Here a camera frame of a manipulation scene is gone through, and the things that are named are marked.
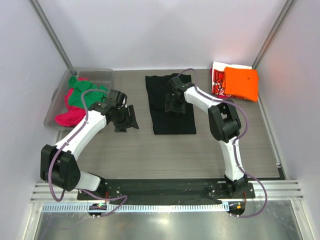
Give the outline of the black t-shirt blue logo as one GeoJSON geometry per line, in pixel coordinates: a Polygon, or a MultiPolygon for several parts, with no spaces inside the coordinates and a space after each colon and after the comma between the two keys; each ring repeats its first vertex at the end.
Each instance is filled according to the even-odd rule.
{"type": "Polygon", "coordinates": [[[155,135],[195,135],[197,133],[192,104],[186,104],[185,114],[165,112],[168,81],[177,75],[173,73],[145,77],[152,129],[155,135]]]}

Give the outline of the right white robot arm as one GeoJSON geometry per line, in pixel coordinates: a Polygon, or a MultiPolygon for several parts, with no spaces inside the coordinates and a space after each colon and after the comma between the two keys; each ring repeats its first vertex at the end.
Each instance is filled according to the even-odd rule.
{"type": "Polygon", "coordinates": [[[231,198],[243,194],[248,186],[248,174],[241,159],[239,140],[242,124],[231,100],[218,99],[202,91],[194,83],[183,83],[179,76],[168,81],[165,112],[183,115],[191,104],[208,115],[211,135],[218,141],[225,164],[225,191],[231,198]]]}

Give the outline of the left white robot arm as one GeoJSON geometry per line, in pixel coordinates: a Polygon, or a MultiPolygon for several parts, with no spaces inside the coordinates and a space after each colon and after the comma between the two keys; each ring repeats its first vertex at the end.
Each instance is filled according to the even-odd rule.
{"type": "Polygon", "coordinates": [[[109,123],[118,132],[128,128],[138,129],[133,105],[127,105],[127,95],[118,90],[110,90],[104,101],[96,101],[85,107],[85,116],[79,124],[55,145],[45,145],[40,153],[40,178],[48,182],[53,199],[57,197],[54,187],[62,192],[78,190],[95,198],[102,199],[107,192],[106,180],[98,175],[80,170],[77,160],[85,146],[109,123]]]}

